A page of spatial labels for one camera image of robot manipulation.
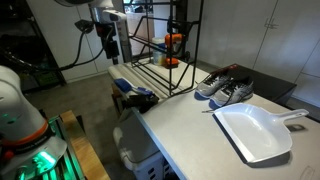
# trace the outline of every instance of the gray sneaker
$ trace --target gray sneaker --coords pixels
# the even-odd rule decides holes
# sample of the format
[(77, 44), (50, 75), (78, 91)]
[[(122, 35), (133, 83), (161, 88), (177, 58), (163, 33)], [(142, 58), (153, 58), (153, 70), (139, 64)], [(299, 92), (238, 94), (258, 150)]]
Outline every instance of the gray sneaker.
[(251, 77), (247, 77), (227, 82), (211, 96), (210, 101), (214, 101), (216, 105), (221, 107), (250, 99), (252, 96), (253, 80)]
[(196, 92), (204, 98), (210, 98), (218, 89), (230, 80), (227, 71), (212, 73), (198, 84)]

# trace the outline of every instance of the metal shelf rack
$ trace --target metal shelf rack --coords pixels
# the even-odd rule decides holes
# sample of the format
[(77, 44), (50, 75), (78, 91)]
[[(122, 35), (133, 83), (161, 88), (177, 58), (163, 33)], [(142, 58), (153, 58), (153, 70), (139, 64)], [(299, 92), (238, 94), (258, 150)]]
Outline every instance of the metal shelf rack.
[[(175, 95), (178, 95), (178, 94), (181, 94), (181, 93), (188, 92), (189, 90), (192, 90), (193, 86), (194, 86), (194, 81), (195, 81), (195, 71), (196, 71), (196, 64), (197, 64), (198, 46), (199, 46), (200, 28), (201, 28), (201, 18), (202, 18), (204, 0), (200, 1), (200, 9), (199, 9), (198, 20), (192, 21), (192, 22), (185, 21), (185, 20), (174, 20), (173, 19), (173, 6), (177, 7), (178, 5), (180, 5), (180, 3), (187, 3), (187, 1), (188, 0), (177, 0), (177, 1), (170, 0), (170, 2), (154, 2), (154, 3), (150, 3), (150, 2), (147, 2), (147, 0), (145, 0), (145, 3), (134, 3), (134, 5), (145, 5), (147, 7), (149, 7), (150, 5), (152, 5), (152, 6), (155, 6), (155, 5), (170, 5), (170, 15), (169, 15), (168, 19), (149, 17), (148, 16), (149, 12), (146, 11), (146, 15), (141, 17), (134, 34), (133, 35), (129, 35), (130, 39), (143, 44), (143, 47), (141, 49), (140, 54), (132, 58), (132, 61), (131, 61), (132, 67), (138, 68), (143, 73), (145, 73), (146, 75), (151, 77), (153, 80), (155, 80), (159, 85), (161, 85), (164, 88), (166, 88), (168, 90), (169, 97), (175, 96)], [(133, 0), (131, 0), (130, 3), (124, 3), (124, 6), (130, 6), (130, 5), (133, 4), (132, 2), (133, 2)], [(144, 38), (136, 36), (136, 34), (137, 34), (137, 32), (138, 32), (138, 30), (139, 30), (139, 28), (141, 26), (141, 23), (142, 23), (142, 21), (144, 19), (146, 19), (146, 21), (147, 21), (146, 24), (147, 24), (148, 39), (144, 39)], [(172, 44), (172, 35), (174, 34), (173, 33), (174, 23), (183, 24), (183, 26), (186, 27), (186, 29), (187, 29), (186, 33), (185, 33), (185, 38), (183, 40), (185, 42), (181, 43), (182, 45), (178, 48), (178, 50), (176, 52), (173, 52), (172, 46), (170, 46), (170, 48), (165, 48), (165, 50), (159, 48), (156, 44), (154, 44), (154, 43), (149, 41), (149, 39), (150, 39), (149, 23), (148, 23), (149, 19), (158, 20), (158, 21), (167, 21), (167, 24), (169, 26), (169, 28), (167, 28), (167, 30), (169, 31), (168, 34), (170, 34), (170, 44)], [(186, 46), (186, 41), (188, 39), (189, 33), (190, 33), (191, 29), (194, 26), (197, 26), (196, 46), (195, 46), (195, 49), (194, 49), (194, 59), (189, 61), (190, 52), (185, 52), (185, 46)], [(177, 83), (174, 84), (173, 81), (172, 81), (172, 75), (173, 75), (172, 74), (172, 68), (168, 69), (169, 79), (166, 79), (166, 78), (162, 77), (161, 75), (159, 75), (157, 72), (153, 71), (151, 68), (147, 67), (148, 63), (146, 64), (146, 63), (141, 63), (140, 62), (140, 60), (143, 59), (142, 57), (144, 57), (143, 56), (144, 55), (143, 52), (144, 52), (144, 49), (146, 47), (149, 48), (149, 51), (148, 51), (149, 62), (150, 62), (151, 56), (152, 56), (151, 49), (159, 51), (159, 52), (162, 52), (162, 53), (165, 53), (167, 55), (167, 57), (170, 58), (170, 64), (172, 63), (172, 57), (174, 57), (174, 56), (177, 57), (177, 55), (182, 51), (183, 56), (182, 56), (182, 58), (180, 57), (179, 60), (182, 60), (185, 63), (187, 63), (187, 66), (184, 69), (183, 73), (181, 74), (181, 76), (179, 78), (179, 81)], [(178, 90), (177, 91), (182, 79), (185, 78), (185, 74), (186, 74), (186, 72), (187, 72), (187, 70), (189, 68), (193, 68), (192, 69), (192, 77), (191, 77), (192, 81), (191, 81), (190, 86), (188, 86), (187, 88), (184, 88), (182, 90)]]

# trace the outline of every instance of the dustpan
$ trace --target dustpan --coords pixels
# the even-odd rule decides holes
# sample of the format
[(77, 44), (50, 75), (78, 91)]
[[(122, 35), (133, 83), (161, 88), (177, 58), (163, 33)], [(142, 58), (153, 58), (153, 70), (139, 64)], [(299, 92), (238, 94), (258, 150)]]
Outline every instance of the dustpan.
[(306, 116), (304, 109), (273, 114), (260, 107), (237, 103), (214, 111), (218, 120), (248, 163), (289, 152), (290, 131), (284, 121)]

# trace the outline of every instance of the floor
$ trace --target floor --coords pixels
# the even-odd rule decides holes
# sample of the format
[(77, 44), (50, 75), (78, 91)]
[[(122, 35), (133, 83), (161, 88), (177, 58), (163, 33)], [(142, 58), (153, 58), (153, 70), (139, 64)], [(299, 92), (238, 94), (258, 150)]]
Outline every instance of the floor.
[[(207, 72), (216, 68), (199, 62), (198, 67)], [(48, 117), (72, 110), (81, 115), (89, 141), (94, 147), (111, 179), (135, 179), (122, 164), (113, 141), (112, 131), (117, 124), (117, 114), (111, 98), (112, 80), (108, 74), (74, 82), (63, 87), (27, 94), (26, 98)], [(291, 98), (288, 107), (304, 108), (315, 119), (320, 119), (320, 108)]]

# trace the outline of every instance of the black metal frame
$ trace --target black metal frame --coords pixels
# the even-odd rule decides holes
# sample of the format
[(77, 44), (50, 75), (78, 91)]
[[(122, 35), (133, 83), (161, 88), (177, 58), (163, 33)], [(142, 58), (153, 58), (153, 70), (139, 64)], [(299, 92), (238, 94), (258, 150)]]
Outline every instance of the black metal frame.
[[(132, 1), (133, 0), (131, 0), (130, 3), (124, 3), (124, 6), (132, 5)], [(132, 59), (132, 62), (131, 62), (132, 67), (140, 69), (142, 72), (144, 72), (145, 74), (150, 76), (153, 80), (155, 80), (157, 83), (159, 83), (160, 85), (165, 87), (169, 91), (169, 96), (170, 97), (174, 96), (174, 95), (178, 95), (178, 94), (184, 93), (184, 92), (187, 92), (187, 91), (191, 90), (193, 88), (193, 86), (194, 86), (195, 71), (196, 71), (196, 64), (197, 64), (197, 56), (198, 56), (198, 47), (199, 47), (199, 38), (200, 38), (201, 18), (202, 18), (204, 0), (201, 0), (201, 2), (200, 2), (199, 19), (197, 21), (192, 21), (192, 22), (181, 21), (181, 20), (173, 20), (173, 6), (175, 6), (177, 4), (178, 4), (178, 1), (173, 1), (173, 0), (170, 0), (170, 2), (158, 2), (158, 3), (148, 3), (145, 0), (145, 3), (137, 3), (137, 4), (135, 3), (134, 5), (170, 5), (170, 16), (169, 16), (169, 19), (148, 17), (148, 11), (146, 11), (146, 15), (141, 17), (134, 34), (129, 36), (130, 39), (133, 39), (133, 40), (143, 44), (143, 48), (142, 48), (140, 54), (137, 56), (137, 58), (133, 58)], [(147, 20), (147, 32), (148, 32), (148, 39), (147, 40), (136, 36), (136, 34), (137, 34), (137, 32), (138, 32), (138, 30), (139, 30), (139, 28), (141, 26), (141, 23), (142, 23), (143, 19)], [(139, 62), (140, 57), (143, 56), (143, 51), (144, 51), (144, 49), (146, 47), (149, 48), (149, 60), (151, 60), (151, 51), (150, 51), (150, 49), (153, 49), (153, 50), (157, 50), (157, 51), (162, 52), (162, 53), (167, 53), (167, 55), (170, 57), (170, 64), (172, 63), (172, 56), (173, 55), (177, 55), (180, 52), (181, 48), (185, 48), (185, 47), (180, 46), (178, 48), (177, 52), (173, 52), (172, 46), (170, 46), (169, 49), (163, 50), (163, 49), (158, 48), (158, 46), (156, 44), (150, 42), (149, 41), (149, 39), (150, 39), (150, 35), (149, 35), (149, 19), (159, 20), (159, 21), (167, 21), (168, 25), (170, 27), (172, 27), (172, 23), (173, 22), (187, 24), (187, 25), (189, 25), (189, 29), (187, 30), (187, 36), (189, 35), (192, 27), (194, 25), (198, 25), (194, 60), (191, 61), (191, 62), (189, 62), (189, 61), (186, 62), (187, 66), (184, 69), (184, 71), (183, 71), (183, 73), (182, 73), (181, 77), (179, 78), (179, 81), (178, 81), (178, 83), (176, 85), (174, 85), (172, 83), (172, 68), (169, 68), (169, 80), (167, 80), (167, 79), (163, 78), (157, 72), (154, 72), (152, 69), (147, 67), (146, 65), (149, 64), (149, 63), (141, 63), (141, 62)], [(170, 29), (169, 34), (170, 34), (170, 44), (172, 44), (172, 34), (173, 34), (172, 29)], [(180, 85), (182, 79), (184, 78), (185, 73), (187, 72), (187, 70), (188, 70), (190, 65), (193, 65), (192, 81), (191, 81), (190, 86), (185, 88), (185, 89), (183, 89), (183, 90), (180, 90), (180, 91), (174, 93), (173, 90), (176, 90), (179, 87), (179, 85)]]

